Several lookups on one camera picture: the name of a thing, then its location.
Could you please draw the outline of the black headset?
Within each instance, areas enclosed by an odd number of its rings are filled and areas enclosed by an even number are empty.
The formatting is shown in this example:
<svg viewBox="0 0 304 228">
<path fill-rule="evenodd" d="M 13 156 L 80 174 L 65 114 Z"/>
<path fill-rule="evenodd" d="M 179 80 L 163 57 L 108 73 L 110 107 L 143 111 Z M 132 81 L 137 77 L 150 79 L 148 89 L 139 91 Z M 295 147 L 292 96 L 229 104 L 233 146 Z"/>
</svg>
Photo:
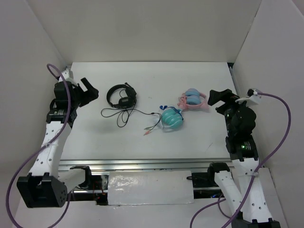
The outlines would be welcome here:
<svg viewBox="0 0 304 228">
<path fill-rule="evenodd" d="M 126 96 L 121 96 L 118 103 L 113 104 L 111 102 L 111 96 L 118 89 L 124 89 Z M 124 84 L 114 85 L 113 87 L 111 87 L 106 94 L 106 100 L 107 100 L 108 104 L 113 108 L 128 109 L 128 108 L 132 108 L 136 105 L 136 102 L 137 102 L 136 95 L 137 95 L 137 93 L 136 93 L 135 89 L 133 87 L 131 87 L 128 83 L 124 83 Z"/>
</svg>

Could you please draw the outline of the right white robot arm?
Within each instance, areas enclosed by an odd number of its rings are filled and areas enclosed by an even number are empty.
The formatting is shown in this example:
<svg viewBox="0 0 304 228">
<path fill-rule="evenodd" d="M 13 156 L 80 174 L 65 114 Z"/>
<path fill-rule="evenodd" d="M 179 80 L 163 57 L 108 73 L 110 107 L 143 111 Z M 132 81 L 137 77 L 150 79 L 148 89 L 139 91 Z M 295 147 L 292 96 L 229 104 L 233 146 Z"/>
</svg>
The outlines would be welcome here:
<svg viewBox="0 0 304 228">
<path fill-rule="evenodd" d="M 259 156 L 252 131 L 256 126 L 256 114 L 247 103 L 257 97 L 254 90 L 250 98 L 240 98 L 231 90 L 211 90 L 208 105 L 219 101 L 216 108 L 225 118 L 226 148 L 234 166 L 231 172 L 224 163 L 209 165 L 207 181 L 219 186 L 230 208 L 229 223 L 233 228 L 278 228 L 280 223 L 270 213 L 257 167 Z"/>
</svg>

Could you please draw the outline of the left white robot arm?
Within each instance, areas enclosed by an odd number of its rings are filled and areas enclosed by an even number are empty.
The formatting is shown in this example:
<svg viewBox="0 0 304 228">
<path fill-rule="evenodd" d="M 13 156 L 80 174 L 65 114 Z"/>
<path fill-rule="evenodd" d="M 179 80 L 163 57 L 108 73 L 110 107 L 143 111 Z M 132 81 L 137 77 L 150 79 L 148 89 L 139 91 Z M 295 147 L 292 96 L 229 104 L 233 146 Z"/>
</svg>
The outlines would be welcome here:
<svg viewBox="0 0 304 228">
<path fill-rule="evenodd" d="M 55 98 L 50 103 L 46 118 L 43 149 L 28 175 L 17 180 L 17 188 L 28 208 L 60 208 L 75 187 L 86 190 L 93 185 L 94 178 L 88 166 L 73 166 L 66 174 L 58 174 L 63 148 L 77 117 L 77 108 L 98 98 L 99 91 L 85 77 L 81 82 L 86 87 L 85 91 L 72 79 L 55 84 Z"/>
</svg>

